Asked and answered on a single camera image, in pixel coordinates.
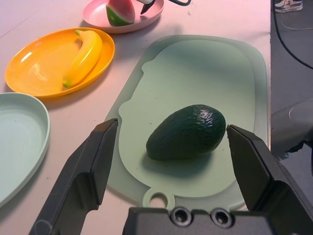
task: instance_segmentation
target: floor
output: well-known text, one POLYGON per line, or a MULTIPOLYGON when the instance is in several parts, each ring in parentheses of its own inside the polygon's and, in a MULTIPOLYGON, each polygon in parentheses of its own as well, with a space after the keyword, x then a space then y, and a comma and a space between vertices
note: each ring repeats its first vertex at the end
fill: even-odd
MULTIPOLYGON (((287 47, 301 60, 313 66, 313 0, 303 0, 303 10, 277 14, 279 30, 287 47)), ((313 98, 313 70, 294 60, 283 48, 271 19, 271 113, 296 102, 313 98)), ((305 146, 282 160, 309 201, 313 204, 313 176, 310 173, 311 149, 305 146)))

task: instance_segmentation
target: light green cutting board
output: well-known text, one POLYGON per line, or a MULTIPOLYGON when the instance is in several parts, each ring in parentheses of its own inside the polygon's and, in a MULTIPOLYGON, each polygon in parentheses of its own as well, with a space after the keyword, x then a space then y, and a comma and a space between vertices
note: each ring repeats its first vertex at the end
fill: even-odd
POLYGON ((156 163, 145 154, 155 128, 192 104, 214 107, 227 124, 249 131, 258 121, 255 113, 265 113, 258 122, 266 123, 267 130, 266 71, 259 52, 240 42, 205 36, 174 36, 150 46, 107 117, 119 118, 109 185, 146 207, 154 194, 166 196, 169 210, 241 205, 227 136, 209 159, 196 162, 156 163), (251 54, 258 58, 256 63, 251 54))

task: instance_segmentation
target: pink plate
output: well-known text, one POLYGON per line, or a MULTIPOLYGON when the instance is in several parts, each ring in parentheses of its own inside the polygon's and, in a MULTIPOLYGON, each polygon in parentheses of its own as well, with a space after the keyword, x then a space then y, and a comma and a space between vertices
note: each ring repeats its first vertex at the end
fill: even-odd
POLYGON ((107 33, 127 33, 147 27, 160 17, 164 7, 164 0, 156 0, 145 14, 140 15, 143 4, 132 0, 136 13, 135 23, 114 27, 110 25, 107 17, 106 5, 108 2, 109 0, 94 0, 85 7, 83 12, 84 21, 107 33))

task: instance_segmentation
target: toy watermelon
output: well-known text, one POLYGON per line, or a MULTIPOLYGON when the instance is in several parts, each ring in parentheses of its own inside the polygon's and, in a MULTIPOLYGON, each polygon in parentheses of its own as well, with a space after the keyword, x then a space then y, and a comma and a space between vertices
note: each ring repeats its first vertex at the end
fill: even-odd
POLYGON ((110 0, 107 15, 112 26, 124 26, 135 22, 135 9, 131 0, 110 0))

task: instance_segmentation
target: cable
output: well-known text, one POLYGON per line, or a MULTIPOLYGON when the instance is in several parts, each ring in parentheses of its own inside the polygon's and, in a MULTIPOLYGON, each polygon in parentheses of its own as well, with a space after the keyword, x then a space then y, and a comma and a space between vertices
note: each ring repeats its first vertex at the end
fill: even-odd
POLYGON ((280 32, 278 30, 278 24, 277 24, 277 18, 276 18, 276 11, 275 11, 275 1, 272 0, 272 8, 273 8, 273 16, 274 16, 274 23, 275 23, 275 29, 276 29, 276 33, 277 33, 277 37, 280 41, 280 43, 283 45, 284 49, 299 63, 301 63, 302 65, 310 68, 313 70, 313 67, 305 62, 303 62, 302 60, 300 60, 298 57, 296 57, 290 50, 289 48, 286 46, 286 44, 284 43, 282 37, 280 36, 280 32))
POLYGON ((188 2, 181 2, 181 1, 178 1, 178 0, 170 0, 170 1, 173 2, 173 3, 176 3, 176 4, 180 5, 180 6, 188 6, 190 4, 190 2, 191 2, 191 0, 188 0, 188 2))
POLYGON ((281 16, 280 16, 280 24, 281 24, 283 27, 285 27, 285 28, 293 29, 293 30, 309 30, 309 29, 313 29, 313 28, 291 28, 291 27, 285 26, 285 25, 283 24, 283 22, 282 22, 282 18, 283 18, 283 17, 282 17, 282 15, 281 15, 281 16))

